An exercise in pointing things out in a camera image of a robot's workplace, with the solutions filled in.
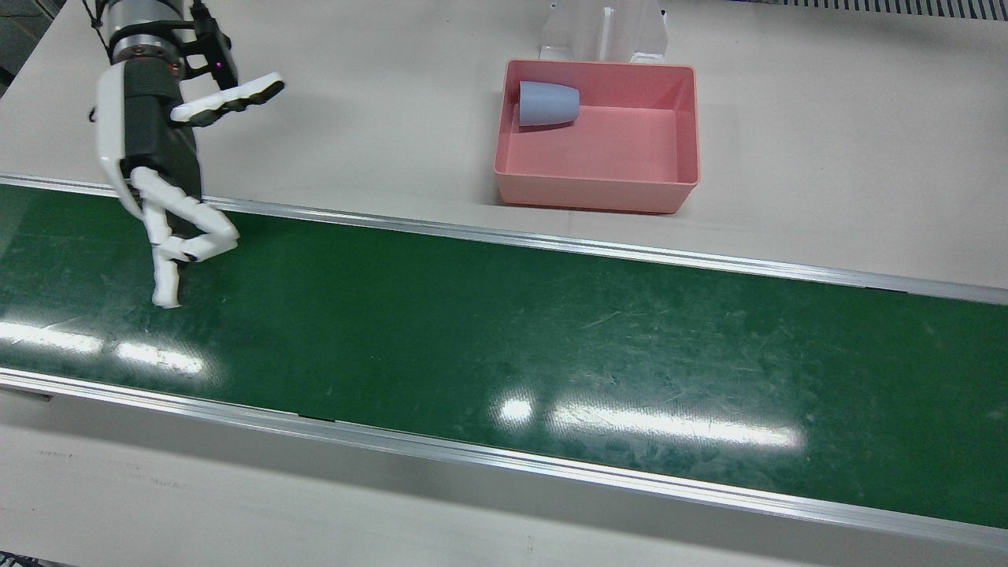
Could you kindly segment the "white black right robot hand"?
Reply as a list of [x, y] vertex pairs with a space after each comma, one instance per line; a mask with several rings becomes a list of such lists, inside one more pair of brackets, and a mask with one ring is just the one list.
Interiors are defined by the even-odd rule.
[[284, 79], [274, 72], [187, 102], [167, 62], [116, 62], [98, 79], [96, 150], [122, 206], [142, 222], [154, 259], [152, 302], [179, 306], [180, 266], [234, 249], [235, 225], [202, 196], [194, 129], [265, 104]]

